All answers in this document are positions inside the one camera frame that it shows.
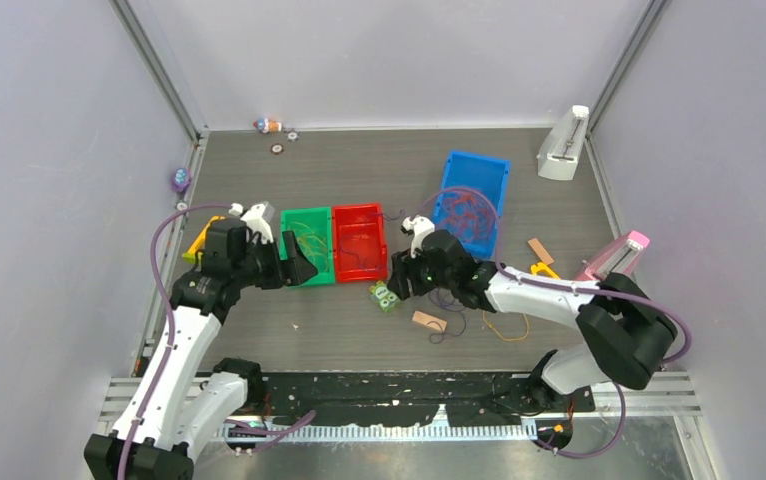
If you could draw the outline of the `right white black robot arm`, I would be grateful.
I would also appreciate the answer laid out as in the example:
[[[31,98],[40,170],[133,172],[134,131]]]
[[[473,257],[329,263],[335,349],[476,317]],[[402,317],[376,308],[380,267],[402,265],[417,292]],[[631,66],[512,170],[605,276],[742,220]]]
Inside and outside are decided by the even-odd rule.
[[[537,276],[475,259],[446,230],[415,235],[391,265],[387,286],[402,300],[442,289],[468,309],[535,316],[577,330],[580,344],[549,351],[525,380],[526,394],[543,410],[595,384],[645,389],[678,338],[677,319],[624,274],[584,282]]]

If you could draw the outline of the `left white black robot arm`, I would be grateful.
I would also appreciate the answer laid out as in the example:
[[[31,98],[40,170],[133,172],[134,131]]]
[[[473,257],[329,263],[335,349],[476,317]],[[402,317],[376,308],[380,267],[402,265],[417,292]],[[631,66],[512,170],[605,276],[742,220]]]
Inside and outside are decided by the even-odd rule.
[[[293,232],[273,240],[267,221],[246,213],[205,230],[196,266],[175,281],[163,346],[106,435],[92,435],[84,459],[96,479],[190,479],[204,448],[235,411],[257,412],[266,398],[258,363],[224,359],[205,388],[187,398],[201,360],[243,289],[280,289],[317,275]]]

